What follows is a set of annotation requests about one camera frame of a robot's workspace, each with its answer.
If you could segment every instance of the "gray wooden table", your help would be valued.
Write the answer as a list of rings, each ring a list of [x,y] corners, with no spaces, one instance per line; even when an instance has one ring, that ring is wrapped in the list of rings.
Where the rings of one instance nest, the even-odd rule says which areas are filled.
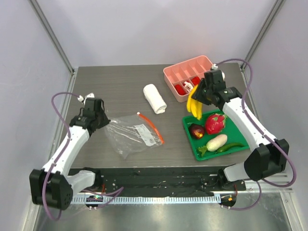
[[[124,160],[111,147],[104,131],[97,130],[82,147],[72,167],[175,167],[175,166],[228,166],[244,161],[249,150],[196,161],[191,150],[182,118],[188,116],[186,104],[179,103],[164,81],[163,68],[168,65],[80,67],[73,92],[87,95],[91,92],[105,102],[109,118],[133,115],[147,116],[158,128],[165,144],[146,152],[131,154]],[[222,64],[227,86],[236,87],[241,93],[245,85],[238,64]],[[156,115],[143,95],[143,87],[153,83],[167,104],[166,112]],[[78,115],[81,104],[71,100],[67,121]],[[203,106],[203,111],[214,110]]]

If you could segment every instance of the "white cloth roll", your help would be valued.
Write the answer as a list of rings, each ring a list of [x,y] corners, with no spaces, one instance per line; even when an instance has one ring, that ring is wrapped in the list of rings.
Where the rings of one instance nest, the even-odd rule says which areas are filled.
[[[154,84],[146,85],[143,88],[143,93],[156,114],[161,114],[165,112],[167,104],[159,94]]]

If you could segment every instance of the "green basket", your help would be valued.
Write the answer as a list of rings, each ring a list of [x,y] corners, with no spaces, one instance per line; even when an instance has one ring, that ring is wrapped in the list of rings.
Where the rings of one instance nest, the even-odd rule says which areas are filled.
[[[183,125],[184,125],[184,128],[185,128],[185,131],[187,133],[189,142],[191,143],[192,151],[193,151],[193,153],[194,153],[194,155],[195,155],[195,157],[198,161],[208,160],[210,158],[214,158],[214,157],[218,157],[218,156],[221,156],[221,155],[226,155],[226,154],[242,151],[242,150],[249,148],[246,139],[241,134],[241,132],[238,130],[237,126],[233,123],[233,121],[230,118],[227,118],[226,119],[226,127],[219,134],[226,134],[228,136],[228,140],[227,140],[226,144],[238,142],[238,143],[242,143],[245,146],[244,147],[233,147],[226,152],[218,153],[218,154],[216,154],[215,152],[206,151],[204,156],[201,157],[201,153],[197,149],[199,147],[206,145],[207,142],[209,142],[211,139],[215,138],[219,134],[208,135],[205,132],[205,135],[201,139],[198,140],[198,139],[191,137],[191,135],[188,131],[188,128],[193,123],[199,124],[199,125],[204,127],[206,119],[210,115],[212,115],[213,113],[218,113],[218,114],[222,114],[222,115],[224,114],[220,110],[214,110],[214,111],[203,113],[201,120],[197,120],[197,118],[193,117],[192,115],[186,116],[186,117],[183,118]]]

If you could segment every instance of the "pink bin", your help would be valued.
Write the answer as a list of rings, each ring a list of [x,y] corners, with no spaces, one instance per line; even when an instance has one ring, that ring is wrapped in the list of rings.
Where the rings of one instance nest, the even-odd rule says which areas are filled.
[[[191,80],[194,77],[204,78],[204,72],[210,70],[212,65],[212,62],[205,55],[201,55],[164,69],[165,81],[178,102],[182,103],[188,99],[188,92],[185,90],[183,83],[188,81],[193,85]],[[174,87],[177,84],[186,92],[185,95],[178,94]]]

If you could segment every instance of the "red dragon fruit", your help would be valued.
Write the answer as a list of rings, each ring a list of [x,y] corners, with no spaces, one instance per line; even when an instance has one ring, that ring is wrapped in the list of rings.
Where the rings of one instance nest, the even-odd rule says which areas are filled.
[[[227,115],[212,114],[205,122],[205,130],[209,135],[220,133],[226,126]]]

